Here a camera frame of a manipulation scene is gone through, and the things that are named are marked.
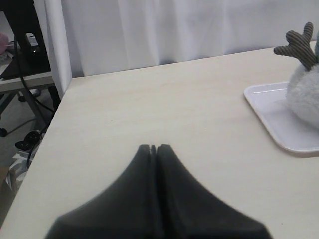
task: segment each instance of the antler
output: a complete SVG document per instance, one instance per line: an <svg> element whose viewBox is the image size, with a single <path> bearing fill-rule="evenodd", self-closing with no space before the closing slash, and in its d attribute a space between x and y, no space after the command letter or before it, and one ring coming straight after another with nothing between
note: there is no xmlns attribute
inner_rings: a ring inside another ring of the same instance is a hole
<svg viewBox="0 0 319 239"><path fill-rule="evenodd" d="M282 56L292 56L297 58L309 71L312 66L318 63L317 57L310 47L311 37L313 36L314 25L307 22L304 27L304 33L301 35L295 31L289 31L286 39L288 46L275 47L274 53Z"/></svg>

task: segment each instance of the white backdrop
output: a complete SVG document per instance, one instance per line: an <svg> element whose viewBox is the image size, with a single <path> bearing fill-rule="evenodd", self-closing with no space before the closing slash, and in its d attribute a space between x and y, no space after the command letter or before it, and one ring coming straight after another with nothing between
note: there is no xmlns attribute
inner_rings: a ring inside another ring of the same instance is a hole
<svg viewBox="0 0 319 239"><path fill-rule="evenodd" d="M318 0L34 3L61 95L71 77L283 45L288 30L319 27Z"/></svg>

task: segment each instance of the light wooden desk surface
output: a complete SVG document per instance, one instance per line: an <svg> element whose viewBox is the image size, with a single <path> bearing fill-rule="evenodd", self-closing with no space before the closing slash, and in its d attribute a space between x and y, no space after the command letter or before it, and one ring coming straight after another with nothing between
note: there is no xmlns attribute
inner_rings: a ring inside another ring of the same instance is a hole
<svg viewBox="0 0 319 239"><path fill-rule="evenodd" d="M73 79L1 229L41 239L106 189L140 144L170 144L189 171L275 239L319 238L319 159L280 150L243 97L298 65L272 49Z"/></svg>

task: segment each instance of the white plastic tray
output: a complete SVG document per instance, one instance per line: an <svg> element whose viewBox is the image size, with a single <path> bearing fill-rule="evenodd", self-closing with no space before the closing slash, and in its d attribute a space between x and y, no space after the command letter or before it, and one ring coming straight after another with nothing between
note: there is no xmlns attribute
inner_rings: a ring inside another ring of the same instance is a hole
<svg viewBox="0 0 319 239"><path fill-rule="evenodd" d="M287 84L250 86L244 95L280 147L303 156L319 156L319 130L301 121L288 108Z"/></svg>

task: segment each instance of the floor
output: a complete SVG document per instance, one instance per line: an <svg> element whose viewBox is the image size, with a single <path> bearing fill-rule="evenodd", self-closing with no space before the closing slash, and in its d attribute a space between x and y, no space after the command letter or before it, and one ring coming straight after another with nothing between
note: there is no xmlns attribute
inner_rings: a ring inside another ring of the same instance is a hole
<svg viewBox="0 0 319 239"><path fill-rule="evenodd" d="M42 90L38 100L52 108L52 101L47 90ZM0 127L5 128L9 133L4 138L0 137L0 166L10 166L13 163L12 157L18 151L14 144L23 140L26 134L34 128L39 129L37 125L29 105L19 102L16 96L2 113L0 119Z"/></svg>

